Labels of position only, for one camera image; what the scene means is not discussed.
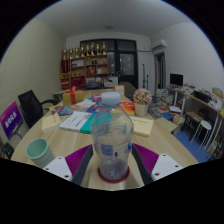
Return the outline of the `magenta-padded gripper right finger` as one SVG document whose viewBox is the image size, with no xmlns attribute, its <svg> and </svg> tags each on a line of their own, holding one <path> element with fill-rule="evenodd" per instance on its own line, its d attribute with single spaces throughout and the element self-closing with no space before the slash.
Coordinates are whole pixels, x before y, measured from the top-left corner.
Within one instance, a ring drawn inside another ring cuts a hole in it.
<svg viewBox="0 0 224 224">
<path fill-rule="evenodd" d="M 158 155 L 138 144 L 132 144 L 132 155 L 145 185 L 182 169 L 182 166 L 168 154 Z"/>
</svg>

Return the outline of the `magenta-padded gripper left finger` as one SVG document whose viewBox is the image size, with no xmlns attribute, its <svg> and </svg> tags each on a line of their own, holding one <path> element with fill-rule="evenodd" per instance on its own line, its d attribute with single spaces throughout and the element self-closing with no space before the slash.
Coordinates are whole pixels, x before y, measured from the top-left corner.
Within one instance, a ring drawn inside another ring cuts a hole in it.
<svg viewBox="0 0 224 224">
<path fill-rule="evenodd" d="M 76 185 L 81 185 L 92 156 L 93 147 L 87 145 L 66 157 L 56 157 L 44 167 L 44 170 Z"/>
</svg>

